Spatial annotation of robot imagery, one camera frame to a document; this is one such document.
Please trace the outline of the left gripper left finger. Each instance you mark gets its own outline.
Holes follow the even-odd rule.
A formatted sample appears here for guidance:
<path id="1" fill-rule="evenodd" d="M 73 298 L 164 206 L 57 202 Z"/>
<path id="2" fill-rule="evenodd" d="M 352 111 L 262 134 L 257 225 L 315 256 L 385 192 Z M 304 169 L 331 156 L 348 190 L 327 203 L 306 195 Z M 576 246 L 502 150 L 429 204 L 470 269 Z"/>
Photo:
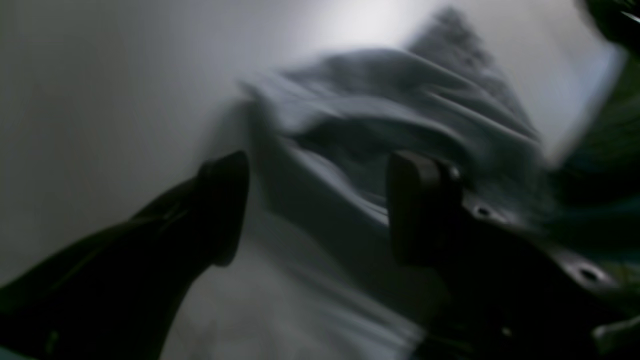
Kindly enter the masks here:
<path id="1" fill-rule="evenodd" d="M 1 288 L 1 348 L 30 360 L 157 360 L 193 282 L 233 262 L 250 187 L 246 152 L 204 162 L 130 219 Z"/>

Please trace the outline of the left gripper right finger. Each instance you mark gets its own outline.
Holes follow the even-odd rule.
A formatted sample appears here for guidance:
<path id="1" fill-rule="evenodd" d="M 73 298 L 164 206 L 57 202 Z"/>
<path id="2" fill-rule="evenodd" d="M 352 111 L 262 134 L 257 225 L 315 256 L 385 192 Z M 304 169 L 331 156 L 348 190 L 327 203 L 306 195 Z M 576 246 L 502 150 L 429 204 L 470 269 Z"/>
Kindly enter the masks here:
<path id="1" fill-rule="evenodd" d="M 390 155 L 386 195 L 393 253 L 434 269 L 449 302 L 413 360 L 637 360 L 639 294 L 566 246 L 463 206 L 442 162 Z"/>

